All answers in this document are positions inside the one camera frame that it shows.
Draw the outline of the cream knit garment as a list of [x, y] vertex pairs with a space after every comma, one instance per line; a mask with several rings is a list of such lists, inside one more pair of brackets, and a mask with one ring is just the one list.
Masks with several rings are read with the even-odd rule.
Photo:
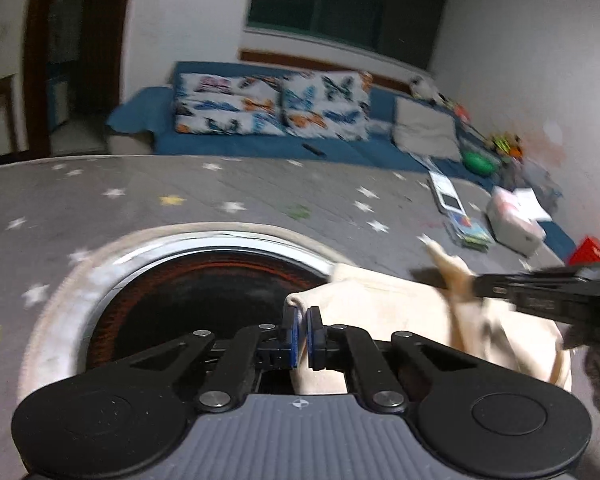
[[465, 261], [426, 235], [419, 240], [441, 288], [340, 263], [329, 283], [288, 295], [286, 305], [299, 314], [318, 307], [324, 324], [359, 327], [376, 340], [406, 330], [571, 390], [570, 353], [554, 322], [516, 312], [505, 300], [475, 297], [476, 274]]

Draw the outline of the colourful book stack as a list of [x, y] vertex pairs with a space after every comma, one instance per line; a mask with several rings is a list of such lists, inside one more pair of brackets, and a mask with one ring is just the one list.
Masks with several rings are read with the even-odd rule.
[[494, 243], [489, 230], [479, 220], [466, 214], [448, 212], [445, 227], [452, 241], [460, 247], [487, 252]]

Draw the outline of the round induction cooktop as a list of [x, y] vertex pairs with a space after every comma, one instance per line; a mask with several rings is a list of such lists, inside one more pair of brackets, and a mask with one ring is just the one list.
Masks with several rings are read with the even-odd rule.
[[277, 325], [288, 295], [326, 282], [325, 273], [257, 252], [212, 250], [163, 260], [104, 301], [85, 367], [132, 356], [195, 330], [230, 339], [245, 326]]

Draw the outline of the white tissue box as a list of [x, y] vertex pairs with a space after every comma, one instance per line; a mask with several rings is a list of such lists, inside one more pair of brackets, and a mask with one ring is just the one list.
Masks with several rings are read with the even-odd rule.
[[542, 226], [524, 212], [517, 197], [505, 188], [492, 188], [486, 218], [495, 240], [523, 256], [532, 256], [545, 240]]

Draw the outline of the green ball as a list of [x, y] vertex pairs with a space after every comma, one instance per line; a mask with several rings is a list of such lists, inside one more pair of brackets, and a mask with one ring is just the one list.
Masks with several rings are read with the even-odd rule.
[[462, 162], [468, 171], [479, 177], [487, 178], [498, 171], [498, 165], [492, 162], [489, 157], [484, 157], [480, 153], [464, 152]]

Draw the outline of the grey plain cushion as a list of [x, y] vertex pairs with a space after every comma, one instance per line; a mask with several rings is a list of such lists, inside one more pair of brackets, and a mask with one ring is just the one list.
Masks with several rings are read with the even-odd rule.
[[454, 118], [416, 101], [396, 98], [392, 140], [404, 153], [460, 161]]

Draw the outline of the yellow toy pile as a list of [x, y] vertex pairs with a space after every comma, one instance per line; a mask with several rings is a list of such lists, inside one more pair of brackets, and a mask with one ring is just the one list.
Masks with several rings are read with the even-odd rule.
[[486, 144], [490, 151], [501, 157], [511, 157], [521, 160], [524, 158], [524, 149], [520, 136], [509, 132], [491, 134]]

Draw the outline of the black remote control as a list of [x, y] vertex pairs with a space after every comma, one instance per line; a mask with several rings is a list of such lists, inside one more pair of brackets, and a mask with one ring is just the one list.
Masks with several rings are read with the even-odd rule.
[[310, 153], [314, 154], [317, 157], [325, 157], [326, 154], [321, 151], [319, 148], [316, 148], [315, 146], [312, 146], [309, 143], [302, 143], [302, 148], [304, 148], [305, 150], [309, 151]]

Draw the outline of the black white plush toy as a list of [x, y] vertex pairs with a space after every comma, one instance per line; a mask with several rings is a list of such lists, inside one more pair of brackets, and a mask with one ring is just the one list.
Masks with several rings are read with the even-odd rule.
[[429, 80], [422, 78], [422, 76], [416, 76], [408, 82], [408, 88], [410, 88], [411, 95], [415, 99], [434, 103], [437, 105], [443, 105], [444, 99], [440, 94], [437, 87]]

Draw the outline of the right butterfly pillow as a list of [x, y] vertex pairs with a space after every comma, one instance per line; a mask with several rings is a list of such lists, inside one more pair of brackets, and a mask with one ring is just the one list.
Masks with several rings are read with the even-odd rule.
[[291, 74], [282, 82], [282, 111], [294, 136], [366, 141], [373, 77], [366, 72]]

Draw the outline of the butterfly pillow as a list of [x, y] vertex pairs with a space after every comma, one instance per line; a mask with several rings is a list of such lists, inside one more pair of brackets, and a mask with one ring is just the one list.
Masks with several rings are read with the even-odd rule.
[[294, 136], [366, 141], [373, 77], [366, 72], [291, 74], [282, 82], [282, 111]]
[[182, 73], [174, 96], [174, 129], [185, 134], [284, 136], [279, 79]]

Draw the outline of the left butterfly pillow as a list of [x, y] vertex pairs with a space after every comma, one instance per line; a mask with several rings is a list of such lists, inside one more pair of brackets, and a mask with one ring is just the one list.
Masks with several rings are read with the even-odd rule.
[[185, 134], [284, 136], [279, 79], [182, 73], [174, 96], [174, 129]]

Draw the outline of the dark window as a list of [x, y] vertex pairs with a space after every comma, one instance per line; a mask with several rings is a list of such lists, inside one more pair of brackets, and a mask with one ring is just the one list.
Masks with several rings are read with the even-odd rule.
[[317, 38], [426, 70], [446, 0], [251, 0], [251, 28]]

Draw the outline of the grey star-pattern tablecloth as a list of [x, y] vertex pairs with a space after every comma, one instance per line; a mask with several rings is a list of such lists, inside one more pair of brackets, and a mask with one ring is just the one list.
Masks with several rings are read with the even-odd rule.
[[125, 235], [226, 231], [246, 223], [295, 232], [363, 268], [410, 278], [428, 266], [422, 235], [457, 251], [424, 174], [334, 162], [210, 156], [65, 157], [0, 166], [0, 479], [23, 466], [10, 436], [23, 360], [35, 337], [46, 365], [83, 362], [96, 299], [70, 298], [50, 319], [72, 271]]

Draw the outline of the dark wooden door frame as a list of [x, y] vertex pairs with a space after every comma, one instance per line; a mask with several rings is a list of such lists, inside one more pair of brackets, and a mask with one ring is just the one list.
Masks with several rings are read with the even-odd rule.
[[120, 103], [129, 0], [29, 0], [23, 111], [36, 158], [105, 154], [105, 119]]

